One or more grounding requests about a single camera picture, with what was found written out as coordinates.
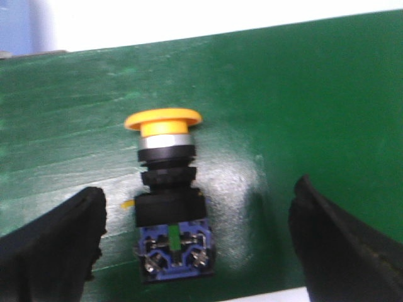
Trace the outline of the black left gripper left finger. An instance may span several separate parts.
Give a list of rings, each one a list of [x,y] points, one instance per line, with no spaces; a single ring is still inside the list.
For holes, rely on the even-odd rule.
[[[80,301],[105,232],[105,194],[87,187],[2,237],[1,301]]]

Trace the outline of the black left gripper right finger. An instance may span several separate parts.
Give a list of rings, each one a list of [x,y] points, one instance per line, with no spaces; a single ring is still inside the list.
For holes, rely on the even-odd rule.
[[[302,176],[288,225],[311,301],[402,301],[402,244],[327,199]]]

